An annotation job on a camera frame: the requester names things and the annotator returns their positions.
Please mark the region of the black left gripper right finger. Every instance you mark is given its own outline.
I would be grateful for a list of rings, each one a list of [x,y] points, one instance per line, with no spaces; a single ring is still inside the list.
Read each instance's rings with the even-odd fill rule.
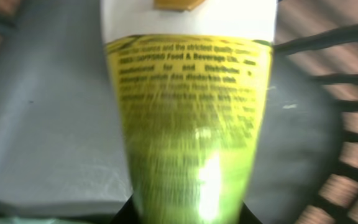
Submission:
[[[262,224],[262,222],[243,203],[239,216],[239,224]]]

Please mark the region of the green juice pouch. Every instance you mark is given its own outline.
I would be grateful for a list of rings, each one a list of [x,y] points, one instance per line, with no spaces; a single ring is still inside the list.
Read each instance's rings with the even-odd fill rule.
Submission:
[[[239,223],[264,117],[276,0],[102,0],[142,223]]]

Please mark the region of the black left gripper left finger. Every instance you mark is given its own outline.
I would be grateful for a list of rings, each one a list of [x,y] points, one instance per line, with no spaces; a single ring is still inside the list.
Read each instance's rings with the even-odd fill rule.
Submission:
[[[109,224],[141,224],[132,196],[115,214]]]

